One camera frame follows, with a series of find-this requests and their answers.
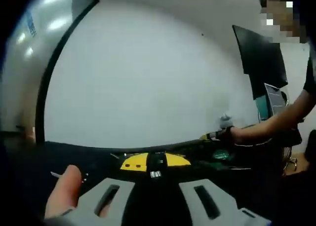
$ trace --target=black monitor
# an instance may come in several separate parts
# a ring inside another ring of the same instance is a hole
[[[233,25],[243,71],[249,75],[253,98],[265,95],[264,83],[277,88],[286,86],[287,77],[279,43],[245,28]]]

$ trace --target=black t-shirt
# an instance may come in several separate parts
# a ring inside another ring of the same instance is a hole
[[[311,57],[309,58],[307,63],[306,81],[304,84],[304,89],[310,94],[315,95],[316,97],[316,82],[314,79],[313,63]]]

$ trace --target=gray plastic bracket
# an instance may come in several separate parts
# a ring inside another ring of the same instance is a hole
[[[79,198],[78,207],[65,215],[48,219],[48,225],[61,226],[120,226],[128,197],[135,183],[106,178]],[[106,218],[96,215],[102,199],[113,188],[118,188],[113,197]]]
[[[179,186],[187,202],[193,226],[266,226],[270,223],[247,209],[239,210],[236,200],[209,179],[180,183]],[[196,188],[201,186],[204,187],[219,210],[219,216],[214,219],[209,218],[196,192]],[[243,210],[250,213],[252,217],[245,214]]]

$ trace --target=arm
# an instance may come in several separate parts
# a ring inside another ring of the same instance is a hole
[[[310,113],[315,105],[316,99],[306,90],[303,90],[295,102],[283,112],[245,129],[232,128],[233,138],[236,143],[242,143],[270,137],[277,132],[294,127]]]

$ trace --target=desk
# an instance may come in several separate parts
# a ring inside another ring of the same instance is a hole
[[[192,148],[199,148],[193,143]],[[255,213],[259,213],[266,218],[270,218],[273,213],[273,206],[276,206],[276,192],[278,191],[281,172],[276,171],[275,165],[260,154],[265,165],[256,166],[251,171],[225,171],[217,172],[210,169],[198,170],[191,168],[189,171],[169,171],[170,179],[178,179],[179,182],[186,180],[208,178],[236,198],[239,207],[246,207]],[[37,215],[43,216],[46,201],[54,188],[57,179],[51,176],[50,171],[62,174],[69,164],[79,167],[85,176],[88,173],[87,181],[82,185],[81,193],[87,192],[93,186],[101,182],[106,177],[116,178],[120,164],[118,159],[110,155],[109,150],[104,148],[87,148],[81,146],[66,145],[60,143],[46,142],[32,151],[20,153],[13,159],[16,175],[20,181],[20,188],[25,200],[30,208]],[[139,175],[128,172],[120,175],[120,178],[137,178],[143,180]],[[151,202],[156,193],[155,188],[138,188],[141,193],[138,202]],[[170,208],[180,206],[181,197],[170,201]],[[183,218],[184,225],[187,225],[187,218]]]

